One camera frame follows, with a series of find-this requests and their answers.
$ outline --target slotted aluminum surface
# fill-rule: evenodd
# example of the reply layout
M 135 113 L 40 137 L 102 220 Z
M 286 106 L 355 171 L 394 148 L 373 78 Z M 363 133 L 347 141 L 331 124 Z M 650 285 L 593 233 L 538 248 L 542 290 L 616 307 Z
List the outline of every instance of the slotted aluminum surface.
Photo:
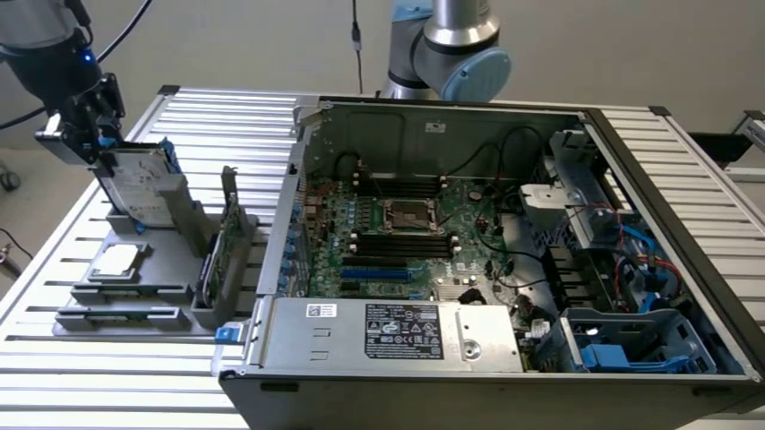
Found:
M 175 143 L 191 193 L 207 212 L 223 208 L 223 165 L 239 167 L 242 201 L 262 222 L 246 275 L 248 290 L 255 287 L 283 161 L 294 144 L 294 101 L 295 96 L 285 94 L 182 89 L 176 96 L 155 100 L 131 134 L 136 142 L 158 142 L 167 136 Z M 637 130 L 657 126 L 646 109 L 605 108 L 614 121 L 617 117 L 638 121 Z M 645 148 L 672 146 L 662 139 L 633 141 Z M 670 176 L 661 181 L 677 179 Z M 678 184 L 670 189 L 684 189 L 685 182 Z M 681 206 L 688 213 L 705 213 L 693 209 L 694 204 Z M 107 212 L 106 196 L 92 184 L 0 302 L 0 428 L 244 429 L 244 420 L 211 377 L 215 346 L 210 338 L 126 341 L 51 335 L 55 310 L 67 303 L 70 284 L 80 280 L 108 233 Z M 240 352 L 226 347 L 223 361 L 234 363 Z M 752 420 L 762 415 L 764 409 L 748 414 L 746 420 L 718 416 L 688 428 L 761 428 L 761 422 Z
M 604 114 L 765 331 L 765 230 L 760 209 L 674 120 L 650 111 L 628 115 L 605 109 Z

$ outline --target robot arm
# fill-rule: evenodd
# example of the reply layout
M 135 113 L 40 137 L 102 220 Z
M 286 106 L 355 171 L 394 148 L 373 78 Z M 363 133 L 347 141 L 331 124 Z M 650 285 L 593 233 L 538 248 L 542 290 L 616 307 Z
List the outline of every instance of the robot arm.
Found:
M 0 56 L 51 117 L 35 137 L 72 164 L 122 141 L 118 81 L 91 51 L 90 22 L 80 0 L 0 0 Z
M 395 0 L 382 97 L 491 100 L 510 75 L 498 39 L 499 19 L 487 0 Z

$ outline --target blue pcie slot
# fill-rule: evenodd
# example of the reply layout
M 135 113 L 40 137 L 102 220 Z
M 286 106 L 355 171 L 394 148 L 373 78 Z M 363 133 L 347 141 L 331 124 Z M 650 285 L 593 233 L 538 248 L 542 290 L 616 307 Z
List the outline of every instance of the blue pcie slot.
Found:
M 343 269 L 339 273 L 342 279 L 354 280 L 411 280 L 410 271 L 373 271 L 362 269 Z

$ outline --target floor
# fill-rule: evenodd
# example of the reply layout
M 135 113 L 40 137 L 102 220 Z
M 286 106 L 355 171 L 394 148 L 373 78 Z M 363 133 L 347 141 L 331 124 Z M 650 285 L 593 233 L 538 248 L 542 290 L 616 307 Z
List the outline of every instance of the floor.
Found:
M 94 176 L 84 168 L 64 164 L 43 149 L 0 149 L 0 160 L 22 178 L 19 189 L 8 193 L 0 189 L 0 228 L 35 254 Z M 0 245 L 8 242 L 0 236 Z M 18 249 L 11 250 L 11 258 L 22 267 L 27 266 L 28 257 Z M 0 297 L 12 285 L 13 281 L 0 276 Z

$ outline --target blue cable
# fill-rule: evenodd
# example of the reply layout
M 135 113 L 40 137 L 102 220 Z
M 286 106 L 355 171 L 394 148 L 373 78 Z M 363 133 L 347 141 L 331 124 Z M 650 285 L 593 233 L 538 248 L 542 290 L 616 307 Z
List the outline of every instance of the blue cable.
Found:
M 645 244 L 648 245 L 648 248 L 652 251 L 656 251 L 657 249 L 657 241 L 654 239 L 652 239 L 650 237 L 648 237 L 646 235 L 644 235 L 640 231 L 637 231 L 634 228 L 625 226 L 624 224 L 620 224 L 616 226 L 616 228 L 621 228 L 622 231 L 625 233 L 629 233 L 630 236 L 637 237 L 638 239 L 641 239 Z

